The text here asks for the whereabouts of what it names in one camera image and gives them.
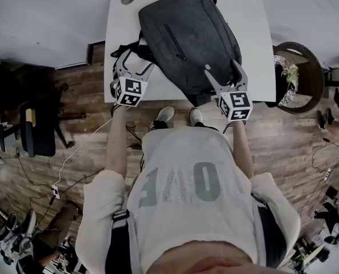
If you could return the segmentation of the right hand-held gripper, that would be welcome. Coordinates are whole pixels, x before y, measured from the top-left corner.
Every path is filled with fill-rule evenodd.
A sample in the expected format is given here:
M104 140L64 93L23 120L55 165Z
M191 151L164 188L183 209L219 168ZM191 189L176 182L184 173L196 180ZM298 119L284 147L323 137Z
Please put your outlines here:
M217 106L228 122L248 120L253 109L252 101L248 97L248 77L242 66L233 60L233 84L221 86L210 73L211 67L205 65L204 73L212 85L217 96Z

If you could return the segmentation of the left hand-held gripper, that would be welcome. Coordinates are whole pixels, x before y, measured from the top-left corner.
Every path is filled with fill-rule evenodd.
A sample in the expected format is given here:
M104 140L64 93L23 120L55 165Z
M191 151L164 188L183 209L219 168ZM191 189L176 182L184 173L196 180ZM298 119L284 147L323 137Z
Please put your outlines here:
M129 73L125 62L130 55L130 50L124 51L116 60L113 67L114 79L110 83L110 91L116 104L126 107L137 107L142 100L149 78L155 64L148 64L143 71Z

